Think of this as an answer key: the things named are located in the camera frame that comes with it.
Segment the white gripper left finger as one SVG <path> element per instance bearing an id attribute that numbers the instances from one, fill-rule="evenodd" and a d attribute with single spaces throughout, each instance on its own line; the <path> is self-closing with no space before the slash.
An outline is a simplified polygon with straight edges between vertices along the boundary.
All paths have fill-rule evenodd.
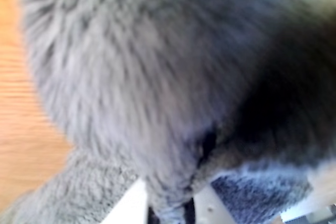
<path id="1" fill-rule="evenodd" d="M 150 209 L 145 183 L 138 179 L 104 218 L 105 224 L 159 223 Z"/>

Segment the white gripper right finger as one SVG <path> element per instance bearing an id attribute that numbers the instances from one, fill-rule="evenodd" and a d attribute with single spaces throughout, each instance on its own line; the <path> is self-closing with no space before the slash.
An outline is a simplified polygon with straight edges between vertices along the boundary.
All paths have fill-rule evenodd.
<path id="1" fill-rule="evenodd" d="M 205 186 L 185 205 L 186 223 L 235 224 L 223 202 L 211 185 Z"/>

